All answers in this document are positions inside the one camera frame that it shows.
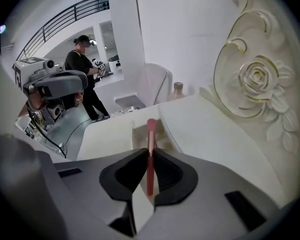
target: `white column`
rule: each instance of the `white column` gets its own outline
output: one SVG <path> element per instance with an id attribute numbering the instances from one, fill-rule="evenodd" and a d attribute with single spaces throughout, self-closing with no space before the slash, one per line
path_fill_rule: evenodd
<path id="1" fill-rule="evenodd" d="M 100 60 L 105 64 L 106 67 L 109 67 L 108 59 L 107 59 L 107 52 L 105 49 L 104 37 L 102 35 L 100 24 L 93 26 L 93 33 L 94 33 L 94 37 L 95 37 L 95 41 L 96 41 L 96 47 L 98 48 Z"/>
<path id="2" fill-rule="evenodd" d="M 109 0 L 116 49 L 124 78 L 137 88 L 145 64 L 137 0 Z"/>

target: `black cap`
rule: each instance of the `black cap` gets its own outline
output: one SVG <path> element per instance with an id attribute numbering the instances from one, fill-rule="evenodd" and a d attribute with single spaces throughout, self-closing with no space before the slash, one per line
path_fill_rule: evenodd
<path id="1" fill-rule="evenodd" d="M 90 40 L 91 38 L 87 35 L 80 35 L 78 38 L 74 39 L 73 42 L 75 43 L 75 45 L 77 45 L 80 42 L 85 42 L 86 44 L 89 44 L 90 46 Z"/>

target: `black shirt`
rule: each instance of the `black shirt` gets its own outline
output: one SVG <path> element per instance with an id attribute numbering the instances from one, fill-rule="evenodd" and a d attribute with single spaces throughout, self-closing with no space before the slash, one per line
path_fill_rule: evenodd
<path id="1" fill-rule="evenodd" d="M 78 70 L 84 72 L 86 75 L 89 70 L 92 69 L 91 61 L 83 54 L 78 51 L 70 51 L 66 56 L 64 62 L 65 70 Z M 93 75 L 88 75 L 88 87 L 94 87 L 95 80 Z"/>

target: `sticker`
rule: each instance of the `sticker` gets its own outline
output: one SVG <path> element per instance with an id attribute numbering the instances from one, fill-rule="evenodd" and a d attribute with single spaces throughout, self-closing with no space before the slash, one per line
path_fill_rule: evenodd
<path id="1" fill-rule="evenodd" d="M 21 85 L 21 71 L 19 68 L 14 66 L 14 79 L 15 79 L 15 84 L 20 88 L 22 91 L 22 85 Z"/>
<path id="2" fill-rule="evenodd" d="M 25 58 L 25 59 L 22 59 L 22 60 L 19 60 L 19 61 L 23 62 L 23 63 L 27 63 L 27 64 L 33 64 L 33 63 L 37 63 L 37 62 L 43 62 L 44 59 L 31 57 L 31 58 Z"/>

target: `white chair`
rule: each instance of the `white chair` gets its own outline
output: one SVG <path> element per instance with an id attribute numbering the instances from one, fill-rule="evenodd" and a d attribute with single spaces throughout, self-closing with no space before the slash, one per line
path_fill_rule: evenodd
<path id="1" fill-rule="evenodd" d="M 143 109 L 165 102 L 171 91 L 171 73 L 164 67 L 146 63 L 140 75 L 137 92 L 117 97 L 114 101 L 122 108 Z"/>

